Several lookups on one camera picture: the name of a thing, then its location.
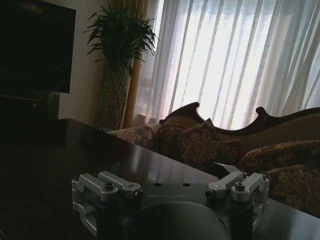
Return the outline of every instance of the sofa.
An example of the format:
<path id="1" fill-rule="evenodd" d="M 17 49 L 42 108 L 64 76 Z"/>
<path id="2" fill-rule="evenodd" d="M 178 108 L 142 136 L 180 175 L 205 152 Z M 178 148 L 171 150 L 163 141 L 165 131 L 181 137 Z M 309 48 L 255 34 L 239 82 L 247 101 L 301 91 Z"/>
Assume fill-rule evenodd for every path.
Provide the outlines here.
<path id="1" fill-rule="evenodd" d="M 320 107 L 283 117 L 258 107 L 257 118 L 239 130 L 214 127 L 198 107 L 194 102 L 159 123 L 108 133 L 207 173 L 212 162 L 263 173 L 270 198 L 320 218 Z"/>

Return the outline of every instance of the black television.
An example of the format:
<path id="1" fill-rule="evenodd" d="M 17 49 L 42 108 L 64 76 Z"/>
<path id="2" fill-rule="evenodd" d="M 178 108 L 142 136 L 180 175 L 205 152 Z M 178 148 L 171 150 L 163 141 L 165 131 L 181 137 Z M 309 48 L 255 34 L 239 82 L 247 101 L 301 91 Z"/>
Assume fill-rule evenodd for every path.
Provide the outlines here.
<path id="1" fill-rule="evenodd" d="M 0 0 L 0 88 L 69 93 L 76 11 Z"/>

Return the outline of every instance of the hex bolt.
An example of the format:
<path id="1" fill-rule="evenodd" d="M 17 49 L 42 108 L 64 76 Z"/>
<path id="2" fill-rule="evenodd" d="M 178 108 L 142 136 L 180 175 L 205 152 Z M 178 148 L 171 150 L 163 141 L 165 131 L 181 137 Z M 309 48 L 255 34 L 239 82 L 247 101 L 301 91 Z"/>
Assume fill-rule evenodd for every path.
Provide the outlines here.
<path id="1" fill-rule="evenodd" d="M 140 200 L 144 196 L 144 191 L 139 189 L 139 190 L 135 191 L 133 195 L 134 195 L 134 199 Z"/>
<path id="2" fill-rule="evenodd" d="M 216 198 L 216 192 L 213 191 L 212 189 L 208 189 L 207 191 L 205 191 L 205 196 L 207 199 L 215 199 Z"/>
<path id="3" fill-rule="evenodd" d="M 104 188 L 110 191 L 114 189 L 114 184 L 112 182 L 108 182 L 104 185 Z"/>
<path id="4" fill-rule="evenodd" d="M 235 189 L 237 190 L 237 191 L 243 191 L 243 190 L 245 190 L 245 185 L 243 185 L 241 182 L 236 182 L 235 183 Z"/>

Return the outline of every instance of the tv stand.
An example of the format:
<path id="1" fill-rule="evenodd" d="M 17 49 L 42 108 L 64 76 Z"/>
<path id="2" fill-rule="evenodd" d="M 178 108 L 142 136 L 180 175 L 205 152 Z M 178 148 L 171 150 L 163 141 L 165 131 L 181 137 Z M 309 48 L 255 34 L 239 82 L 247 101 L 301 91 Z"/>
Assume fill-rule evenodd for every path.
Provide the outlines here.
<path id="1" fill-rule="evenodd" d="M 0 92 L 1 122 L 58 119 L 60 94 L 38 90 Z"/>

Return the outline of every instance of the curtain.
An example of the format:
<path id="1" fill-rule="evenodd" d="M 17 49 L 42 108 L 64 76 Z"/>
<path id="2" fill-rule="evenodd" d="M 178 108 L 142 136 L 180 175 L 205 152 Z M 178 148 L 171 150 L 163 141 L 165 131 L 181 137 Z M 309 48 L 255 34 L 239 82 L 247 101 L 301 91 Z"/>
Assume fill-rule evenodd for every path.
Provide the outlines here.
<path id="1" fill-rule="evenodd" d="M 155 56 L 144 56 L 135 124 L 191 102 L 224 129 L 247 126 L 259 106 L 274 116 L 320 106 L 320 1 L 149 4 L 159 41 Z"/>

